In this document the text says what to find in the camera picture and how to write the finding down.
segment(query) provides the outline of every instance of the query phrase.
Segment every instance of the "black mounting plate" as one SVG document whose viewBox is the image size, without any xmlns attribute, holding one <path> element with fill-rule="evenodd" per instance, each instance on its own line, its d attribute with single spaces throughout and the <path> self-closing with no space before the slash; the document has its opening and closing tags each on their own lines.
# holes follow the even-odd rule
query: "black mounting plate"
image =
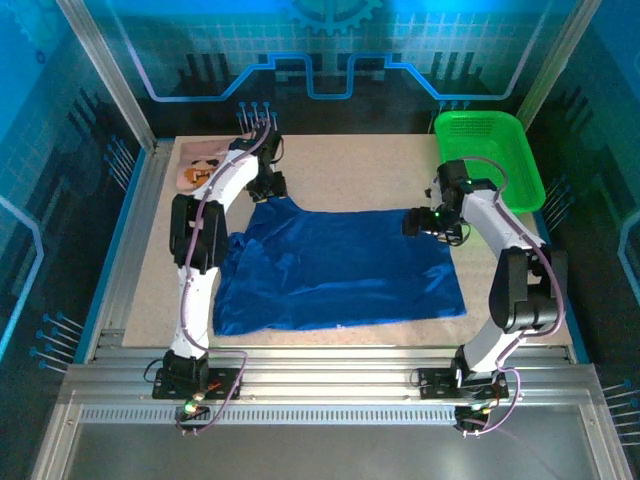
<svg viewBox="0 0 640 480">
<path fill-rule="evenodd" d="M 209 384 L 220 382 L 220 386 L 214 390 L 207 392 L 205 400 L 224 400 L 227 398 L 229 390 L 240 372 L 239 368 L 209 368 Z M 235 392 L 231 396 L 231 400 L 237 400 L 240 396 L 239 384 Z M 156 379 L 153 383 L 153 392 L 151 396 L 156 400 L 189 400 L 195 392 L 186 391 L 176 386 L 164 372 L 159 368 L 156 372 Z"/>
<path fill-rule="evenodd" d="M 414 382 L 420 390 L 422 400 L 494 400 L 509 398 L 509 388 L 504 373 L 498 373 L 495 379 L 482 382 L 470 382 L 460 388 L 451 368 L 418 368 L 413 374 Z"/>
</svg>

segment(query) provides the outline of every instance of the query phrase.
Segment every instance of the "blue pushpin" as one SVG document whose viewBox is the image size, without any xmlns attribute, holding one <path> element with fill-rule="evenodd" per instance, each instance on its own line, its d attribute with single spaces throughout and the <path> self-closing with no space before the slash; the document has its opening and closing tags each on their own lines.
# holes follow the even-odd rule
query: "blue pushpin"
<svg viewBox="0 0 640 480">
<path fill-rule="evenodd" d="M 69 362 L 65 362 L 64 360 L 60 360 L 59 358 L 52 357 L 51 355 L 47 355 L 45 353 L 39 352 L 36 347 L 31 347 L 29 349 L 29 355 L 34 357 L 34 358 L 35 357 L 42 357 L 42 358 L 46 358 L 47 360 L 52 360 L 54 362 L 60 362 L 60 363 L 63 363 L 65 365 L 69 365 Z"/>
<path fill-rule="evenodd" d="M 70 318 L 65 317 L 65 316 L 64 316 L 64 313 L 62 313 L 62 312 L 58 312 L 58 313 L 56 313 L 56 318 L 57 318 L 58 320 L 60 320 L 60 321 L 64 320 L 65 322 L 70 323 L 71 325 L 73 325 L 73 326 L 75 326 L 75 327 L 78 327 L 80 330 L 82 330 L 82 329 L 83 329 L 83 326 L 82 326 L 82 325 L 80 325 L 79 323 L 74 322 L 74 321 L 73 321 L 73 320 L 71 320 Z"/>
<path fill-rule="evenodd" d="M 69 350 L 73 350 L 73 348 L 72 348 L 72 347 L 70 347 L 69 345 L 67 345 L 66 343 L 63 343 L 63 342 L 61 342 L 60 340 L 56 340 L 56 339 L 55 339 L 55 338 L 53 338 L 53 337 L 50 337 L 50 336 L 48 336 L 48 335 L 45 335 L 45 334 L 44 334 L 44 332 L 43 332 L 42 330 L 38 330 L 38 331 L 36 332 L 36 338 L 38 338 L 38 339 L 40 339 L 40 338 L 44 338 L 44 339 L 46 339 L 46 340 L 49 340 L 50 342 L 55 343 L 56 345 L 60 345 L 60 346 L 62 346 L 62 347 L 64 347 L 64 348 L 68 348 Z"/>
<path fill-rule="evenodd" d="M 77 330 L 74 330 L 74 329 L 72 329 L 72 328 L 69 328 L 69 327 L 67 327 L 66 325 L 63 325 L 62 323 L 55 321 L 53 318 L 51 318 L 51 317 L 49 316 L 49 314 L 48 314 L 48 313 L 45 313 L 45 314 L 42 316 L 42 322 L 43 322 L 43 323 L 53 323 L 54 325 L 57 325 L 57 326 L 59 326 L 60 328 L 62 328 L 62 329 L 64 329 L 64 330 L 66 330 L 66 331 L 68 331 L 68 332 L 71 332 L 71 333 L 73 333 L 74 335 L 77 335 L 77 336 L 80 336 L 80 334 L 81 334 L 81 332 L 78 332 Z"/>
<path fill-rule="evenodd" d="M 60 330 L 57 329 L 57 327 L 53 327 L 51 328 L 51 335 L 53 335 L 54 337 L 61 337 L 64 338 L 65 340 L 69 340 L 70 342 L 73 343 L 78 343 L 78 340 L 76 340 L 75 338 L 71 338 L 68 335 L 65 335 L 64 333 L 61 333 Z"/>
<path fill-rule="evenodd" d="M 68 357 L 71 360 L 73 360 L 73 355 L 69 355 L 67 352 L 63 352 L 62 350 L 58 350 L 57 348 L 55 348 L 53 345 L 51 345 L 50 343 L 47 343 L 44 346 L 44 351 L 47 353 L 57 353 L 58 355 L 62 355 L 63 357 Z"/>
</svg>

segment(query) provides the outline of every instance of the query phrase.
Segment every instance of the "green plastic basket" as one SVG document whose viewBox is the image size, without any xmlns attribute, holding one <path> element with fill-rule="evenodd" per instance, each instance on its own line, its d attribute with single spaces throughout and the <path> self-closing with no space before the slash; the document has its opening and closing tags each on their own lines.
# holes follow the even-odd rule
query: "green plastic basket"
<svg viewBox="0 0 640 480">
<path fill-rule="evenodd" d="M 515 213 L 533 212 L 545 201 L 544 187 L 522 124 L 504 112 L 450 111 L 438 115 L 436 138 L 442 162 L 468 155 L 495 160 L 509 174 L 504 202 Z M 495 167 L 467 160 L 473 179 L 489 178 L 497 187 L 503 178 Z"/>
</svg>

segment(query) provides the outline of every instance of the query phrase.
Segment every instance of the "glass panel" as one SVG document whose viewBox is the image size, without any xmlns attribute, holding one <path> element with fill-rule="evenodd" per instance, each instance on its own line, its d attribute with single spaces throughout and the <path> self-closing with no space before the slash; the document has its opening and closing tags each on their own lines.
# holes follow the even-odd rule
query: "glass panel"
<svg viewBox="0 0 640 480">
<path fill-rule="evenodd" d="M 591 359 L 629 368 L 640 338 L 638 22 L 633 0 L 603 0 L 529 130 Z"/>
<path fill-rule="evenodd" d="M 427 132 L 450 109 L 515 113 L 573 3 L 88 5 L 162 137 L 237 133 L 252 101 L 289 134 Z"/>
<path fill-rule="evenodd" d="M 53 0 L 0 13 L 0 471 L 24 479 L 139 146 Z"/>
</svg>

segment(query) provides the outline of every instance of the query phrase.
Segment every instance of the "robotic arm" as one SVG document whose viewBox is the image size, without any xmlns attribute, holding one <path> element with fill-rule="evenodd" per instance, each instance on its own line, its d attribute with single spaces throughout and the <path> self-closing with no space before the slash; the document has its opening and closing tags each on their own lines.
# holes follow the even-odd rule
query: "robotic arm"
<svg viewBox="0 0 640 480">
<path fill-rule="evenodd" d="M 500 195 L 503 188 L 471 179 L 464 160 L 444 163 L 425 192 L 431 207 L 411 209 L 403 222 L 405 235 L 422 231 L 451 244 L 464 241 L 462 225 L 469 224 L 498 258 L 489 295 L 491 316 L 452 362 L 458 389 L 494 382 L 496 370 L 520 343 L 555 333 L 564 316 L 566 253 L 545 245 L 509 211 Z"/>
<path fill-rule="evenodd" d="M 170 250 L 178 266 L 181 311 L 171 347 L 156 374 L 154 398 L 193 398 L 197 404 L 212 384 L 220 383 L 216 372 L 223 369 L 208 366 L 207 330 L 211 290 L 228 251 L 225 214 L 244 188 L 254 202 L 287 194 L 282 173 L 271 168 L 281 136 L 269 130 L 265 124 L 257 132 L 260 140 L 236 139 L 207 183 L 190 195 L 176 195 L 173 199 Z M 223 376 L 233 377 L 235 372 L 227 370 Z M 238 382 L 232 387 L 224 386 L 230 392 L 229 398 Z"/>
</svg>

